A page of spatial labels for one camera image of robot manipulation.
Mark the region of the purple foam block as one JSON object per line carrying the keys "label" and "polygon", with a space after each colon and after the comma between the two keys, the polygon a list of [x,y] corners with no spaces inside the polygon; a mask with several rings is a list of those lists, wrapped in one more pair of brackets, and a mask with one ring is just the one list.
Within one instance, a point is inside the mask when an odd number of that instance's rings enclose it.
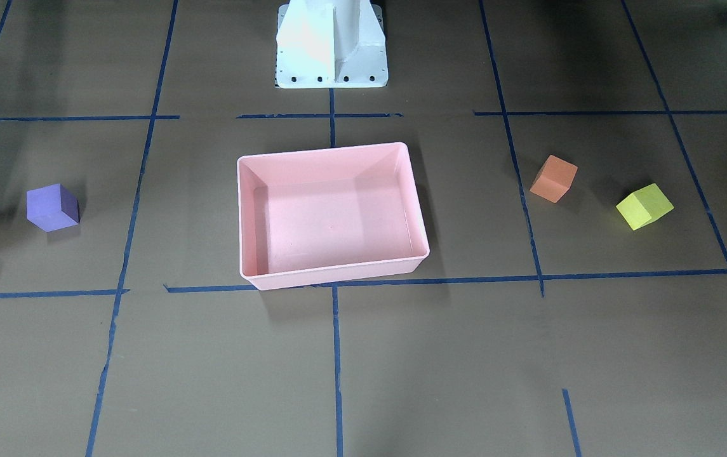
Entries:
{"label": "purple foam block", "polygon": [[28,190],[26,217],[44,232],[73,227],[81,223],[79,201],[61,184]]}

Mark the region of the orange foam block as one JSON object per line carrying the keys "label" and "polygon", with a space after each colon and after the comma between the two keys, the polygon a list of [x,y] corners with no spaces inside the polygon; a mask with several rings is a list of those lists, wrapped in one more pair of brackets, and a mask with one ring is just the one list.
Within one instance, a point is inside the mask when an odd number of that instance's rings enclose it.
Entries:
{"label": "orange foam block", "polygon": [[557,203],[569,191],[577,171],[576,165],[550,154],[538,170],[530,191],[542,199]]}

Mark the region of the yellow foam block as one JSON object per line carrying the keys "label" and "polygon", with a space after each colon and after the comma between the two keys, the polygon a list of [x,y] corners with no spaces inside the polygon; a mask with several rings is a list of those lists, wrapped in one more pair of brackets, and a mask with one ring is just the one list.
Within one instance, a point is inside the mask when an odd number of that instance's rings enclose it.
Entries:
{"label": "yellow foam block", "polygon": [[633,191],[615,207],[631,230],[650,225],[674,210],[674,205],[657,184]]}

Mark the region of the pink plastic bin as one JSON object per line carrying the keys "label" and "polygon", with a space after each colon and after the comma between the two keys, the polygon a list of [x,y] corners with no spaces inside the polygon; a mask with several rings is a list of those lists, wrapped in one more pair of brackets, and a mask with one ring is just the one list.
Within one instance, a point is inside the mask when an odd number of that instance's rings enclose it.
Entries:
{"label": "pink plastic bin", "polygon": [[410,273],[430,255],[403,142],[236,162],[239,275],[259,290]]}

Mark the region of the white pedestal column base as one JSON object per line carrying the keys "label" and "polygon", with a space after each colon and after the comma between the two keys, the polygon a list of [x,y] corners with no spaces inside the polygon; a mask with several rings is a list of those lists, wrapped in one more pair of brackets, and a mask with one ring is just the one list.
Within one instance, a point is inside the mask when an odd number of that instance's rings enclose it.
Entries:
{"label": "white pedestal column base", "polygon": [[381,88],[387,81],[381,6],[371,1],[289,1],[278,8],[277,87]]}

